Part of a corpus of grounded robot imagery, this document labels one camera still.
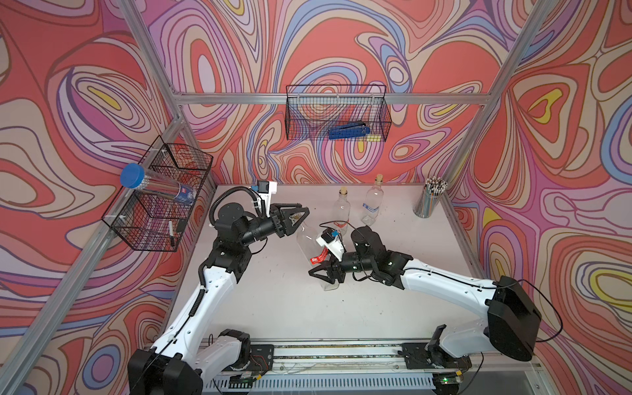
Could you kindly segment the red bottle label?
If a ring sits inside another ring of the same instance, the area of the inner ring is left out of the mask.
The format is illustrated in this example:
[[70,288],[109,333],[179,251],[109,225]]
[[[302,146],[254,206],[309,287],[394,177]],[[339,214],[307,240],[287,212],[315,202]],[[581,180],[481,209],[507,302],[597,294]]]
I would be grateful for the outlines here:
[[315,255],[314,257],[309,259],[309,262],[312,265],[318,265],[321,264],[328,256],[329,250],[326,247],[323,247],[322,251],[318,255]]

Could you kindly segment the clear bottle with black cap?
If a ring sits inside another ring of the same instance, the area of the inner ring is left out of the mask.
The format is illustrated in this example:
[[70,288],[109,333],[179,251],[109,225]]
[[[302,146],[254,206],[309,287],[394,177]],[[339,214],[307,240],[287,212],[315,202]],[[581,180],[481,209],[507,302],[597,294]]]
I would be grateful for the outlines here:
[[[312,265],[309,262],[309,259],[314,257],[315,255],[318,255],[323,247],[321,247],[316,239],[321,235],[321,233],[323,232],[325,228],[319,228],[316,229],[315,227],[313,227],[312,225],[308,225],[307,223],[303,223],[301,225],[301,227],[299,228],[299,230],[296,233],[296,241],[299,245],[299,247],[301,248],[301,251],[303,253],[303,255],[305,256],[305,259],[307,260],[307,262],[309,263],[309,269],[314,268],[318,265]],[[319,285],[322,287],[322,285],[324,284],[324,281],[320,281],[317,278],[313,278],[312,276],[309,276],[310,279],[312,281],[318,281]]]

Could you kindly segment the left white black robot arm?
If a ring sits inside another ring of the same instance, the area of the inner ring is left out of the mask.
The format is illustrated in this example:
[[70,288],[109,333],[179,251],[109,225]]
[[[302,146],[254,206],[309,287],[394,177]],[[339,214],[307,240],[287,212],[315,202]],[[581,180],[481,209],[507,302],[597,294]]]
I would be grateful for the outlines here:
[[246,332],[226,329],[201,350],[204,333],[248,268],[250,246],[271,235],[293,235],[308,215],[309,209],[299,204],[274,204],[263,218],[251,216],[236,202],[220,209],[213,225],[217,238],[198,269],[197,291],[150,349],[136,350],[128,362],[132,394],[199,394],[223,370],[250,365]]

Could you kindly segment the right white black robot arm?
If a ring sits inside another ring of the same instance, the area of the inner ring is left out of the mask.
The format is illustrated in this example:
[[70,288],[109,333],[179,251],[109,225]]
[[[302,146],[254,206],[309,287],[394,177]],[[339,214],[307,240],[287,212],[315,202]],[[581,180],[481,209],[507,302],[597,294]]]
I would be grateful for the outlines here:
[[438,326],[425,345],[426,360],[446,368],[472,354],[497,351],[518,361],[535,354],[541,313],[521,282],[509,276],[498,281],[451,273],[413,256],[387,249],[368,226],[352,232],[354,250],[346,250],[339,233],[325,229],[308,254],[309,275],[337,286],[347,274],[356,281],[376,281],[403,291],[416,291],[455,304],[476,319],[449,329]]

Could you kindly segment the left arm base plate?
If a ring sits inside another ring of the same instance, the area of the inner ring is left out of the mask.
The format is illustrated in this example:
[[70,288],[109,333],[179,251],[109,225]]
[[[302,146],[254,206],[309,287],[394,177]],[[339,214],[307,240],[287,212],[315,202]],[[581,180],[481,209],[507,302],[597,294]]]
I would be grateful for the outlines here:
[[222,370],[222,373],[255,372],[265,374],[273,368],[275,347],[273,344],[251,344],[246,352],[240,351],[237,361]]

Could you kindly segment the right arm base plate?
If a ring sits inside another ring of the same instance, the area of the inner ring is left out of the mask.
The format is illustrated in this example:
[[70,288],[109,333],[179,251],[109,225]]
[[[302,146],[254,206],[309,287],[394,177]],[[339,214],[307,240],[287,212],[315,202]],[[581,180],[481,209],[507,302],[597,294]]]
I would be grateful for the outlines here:
[[398,356],[404,359],[408,370],[436,369],[465,372],[472,368],[472,362],[468,356],[454,358],[440,347],[428,346],[426,342],[405,342],[401,345]]

